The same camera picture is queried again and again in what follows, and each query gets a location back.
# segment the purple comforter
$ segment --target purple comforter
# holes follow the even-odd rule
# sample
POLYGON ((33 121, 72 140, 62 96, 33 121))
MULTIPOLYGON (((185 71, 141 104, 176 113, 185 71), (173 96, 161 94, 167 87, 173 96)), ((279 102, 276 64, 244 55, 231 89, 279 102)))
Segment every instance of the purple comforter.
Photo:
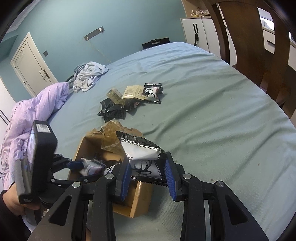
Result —
POLYGON ((24 158, 33 121, 46 121, 63 106, 68 94, 69 84, 57 83, 46 87, 35 98, 15 104, 0 149, 4 189, 7 190, 15 180, 15 161, 24 158))

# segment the white cabinet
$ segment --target white cabinet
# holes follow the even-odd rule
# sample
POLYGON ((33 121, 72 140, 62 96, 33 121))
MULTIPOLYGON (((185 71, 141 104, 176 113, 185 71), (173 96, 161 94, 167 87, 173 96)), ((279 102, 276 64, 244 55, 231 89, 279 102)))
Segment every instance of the white cabinet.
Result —
POLYGON ((0 145, 2 145, 6 127, 10 121, 10 116, 14 105, 15 101, 7 91, 0 78, 0 145))
POLYGON ((194 45, 195 33, 198 32, 199 40, 197 41, 197 46, 209 51, 205 29, 203 28, 202 20, 200 18, 182 19, 182 25, 187 43, 194 45))
MULTIPOLYGON (((187 43, 192 45, 194 44, 195 32, 197 27, 199 36, 197 46, 220 57, 218 35, 213 20, 211 18, 187 18, 182 19, 181 21, 187 43)), ((237 62, 237 55, 228 29, 226 29, 226 31, 229 41, 230 65, 234 65, 237 62)))

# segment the hand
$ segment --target hand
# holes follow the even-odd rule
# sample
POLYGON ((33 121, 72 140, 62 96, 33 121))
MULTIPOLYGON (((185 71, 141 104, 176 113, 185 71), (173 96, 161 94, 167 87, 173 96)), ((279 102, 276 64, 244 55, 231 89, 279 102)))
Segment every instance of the hand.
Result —
POLYGON ((40 204, 29 203, 21 205, 18 196, 17 196, 17 188, 15 183, 11 186, 11 188, 3 194, 3 201, 6 207, 16 216, 25 214, 25 207, 32 210, 39 210, 40 204))

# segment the white drawer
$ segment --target white drawer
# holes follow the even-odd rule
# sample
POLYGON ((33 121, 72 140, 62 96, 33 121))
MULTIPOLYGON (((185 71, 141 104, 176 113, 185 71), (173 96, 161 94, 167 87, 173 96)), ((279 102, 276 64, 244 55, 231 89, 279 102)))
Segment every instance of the white drawer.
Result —
POLYGON ((265 49, 274 54, 274 34, 263 30, 263 38, 265 49))
POLYGON ((292 45, 290 45, 288 65, 296 71, 296 49, 292 45))

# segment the bed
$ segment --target bed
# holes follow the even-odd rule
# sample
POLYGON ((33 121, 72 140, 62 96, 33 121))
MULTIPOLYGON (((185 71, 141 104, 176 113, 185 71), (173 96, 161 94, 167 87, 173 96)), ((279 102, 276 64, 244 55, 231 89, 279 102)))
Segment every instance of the bed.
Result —
MULTIPOLYGON (((201 181, 225 181, 270 241, 283 233, 296 211, 296 130, 268 95, 217 56, 186 43, 146 49, 108 68, 50 120, 57 153, 72 158, 82 136, 104 124, 97 113, 112 87, 123 93, 128 85, 161 82, 161 105, 139 106, 120 122, 170 151, 201 181)), ((67 178, 67 171, 56 178, 67 178)), ((180 240, 182 217, 183 203, 155 186, 147 215, 114 214, 117 240, 180 240)))

